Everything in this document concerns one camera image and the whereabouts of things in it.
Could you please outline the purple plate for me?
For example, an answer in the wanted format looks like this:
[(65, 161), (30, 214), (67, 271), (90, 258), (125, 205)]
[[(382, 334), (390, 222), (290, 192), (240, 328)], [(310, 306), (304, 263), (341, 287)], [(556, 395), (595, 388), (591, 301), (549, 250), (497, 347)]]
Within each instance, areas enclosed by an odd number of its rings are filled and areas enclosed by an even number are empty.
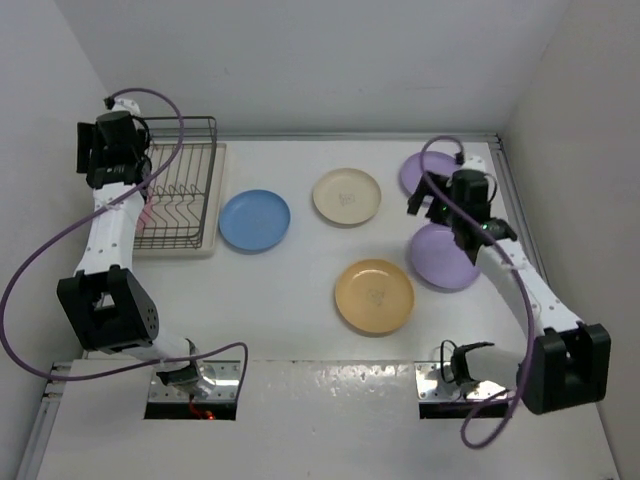
[(450, 177), (458, 168), (454, 157), (449, 154), (438, 151), (427, 151), (424, 155), (415, 153), (402, 164), (399, 181), (405, 193), (411, 196), (424, 171)]
[(414, 234), (409, 259), (424, 281), (441, 290), (464, 290), (480, 276), (480, 270), (455, 244), (452, 231), (442, 225), (429, 223)]

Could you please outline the pink plate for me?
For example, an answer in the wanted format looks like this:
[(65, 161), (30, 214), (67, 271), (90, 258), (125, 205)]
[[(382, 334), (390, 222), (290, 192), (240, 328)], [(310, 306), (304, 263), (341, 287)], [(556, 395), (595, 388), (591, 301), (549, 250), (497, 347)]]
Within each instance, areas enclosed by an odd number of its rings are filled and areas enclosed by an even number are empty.
[(136, 223), (136, 232), (141, 234), (147, 224), (152, 220), (153, 203), (151, 200), (145, 203)]

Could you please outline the cream plate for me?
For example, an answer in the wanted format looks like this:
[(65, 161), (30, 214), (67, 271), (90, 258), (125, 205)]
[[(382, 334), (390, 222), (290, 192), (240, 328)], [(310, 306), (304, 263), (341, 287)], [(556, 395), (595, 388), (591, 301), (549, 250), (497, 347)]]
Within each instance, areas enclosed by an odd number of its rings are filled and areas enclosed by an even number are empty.
[(326, 220), (342, 226), (368, 222), (378, 212), (382, 191), (368, 173), (355, 168), (338, 168), (324, 174), (312, 189), (312, 200)]

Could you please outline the orange plate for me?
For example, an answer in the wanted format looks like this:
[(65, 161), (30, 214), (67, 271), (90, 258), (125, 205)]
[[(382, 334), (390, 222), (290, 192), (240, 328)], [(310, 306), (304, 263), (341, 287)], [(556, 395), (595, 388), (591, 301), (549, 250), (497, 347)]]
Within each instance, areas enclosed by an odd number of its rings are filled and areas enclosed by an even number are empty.
[(415, 293), (407, 274), (382, 259), (360, 260), (339, 276), (334, 299), (342, 318), (368, 335), (387, 335), (410, 319)]

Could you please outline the blue plate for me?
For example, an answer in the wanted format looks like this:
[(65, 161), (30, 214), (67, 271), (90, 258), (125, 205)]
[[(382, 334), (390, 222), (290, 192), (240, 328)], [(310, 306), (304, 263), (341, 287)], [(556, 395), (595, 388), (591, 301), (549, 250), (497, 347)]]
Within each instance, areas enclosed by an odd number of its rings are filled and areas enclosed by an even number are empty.
[(219, 215), (223, 239), (235, 249), (258, 253), (279, 244), (288, 232), (287, 202), (269, 190), (247, 190), (231, 198)]

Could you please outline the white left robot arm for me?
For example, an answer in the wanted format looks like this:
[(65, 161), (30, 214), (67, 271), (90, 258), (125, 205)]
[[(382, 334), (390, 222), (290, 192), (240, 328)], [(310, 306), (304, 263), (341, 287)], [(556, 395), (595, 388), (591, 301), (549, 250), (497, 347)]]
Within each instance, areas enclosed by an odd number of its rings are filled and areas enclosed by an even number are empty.
[(161, 383), (203, 400), (211, 371), (195, 344), (162, 328), (154, 301), (133, 273), (136, 227), (148, 195), (137, 187), (152, 171), (145, 122), (117, 107), (78, 128), (78, 167), (92, 189), (95, 218), (74, 274), (57, 297), (87, 351), (151, 361)]

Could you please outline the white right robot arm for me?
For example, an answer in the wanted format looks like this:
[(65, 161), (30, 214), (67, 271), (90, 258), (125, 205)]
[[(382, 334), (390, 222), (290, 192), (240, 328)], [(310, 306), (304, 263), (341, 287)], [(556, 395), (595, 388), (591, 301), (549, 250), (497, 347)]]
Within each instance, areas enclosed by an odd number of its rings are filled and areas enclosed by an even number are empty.
[(526, 337), (524, 354), (481, 341), (454, 348), (444, 379), (465, 385), (491, 381), (513, 391), (541, 415), (606, 396), (612, 340), (566, 307), (528, 260), (509, 223), (492, 216), (486, 173), (463, 168), (446, 177), (422, 174), (407, 212), (426, 212), (449, 228), (455, 245), (492, 283)]

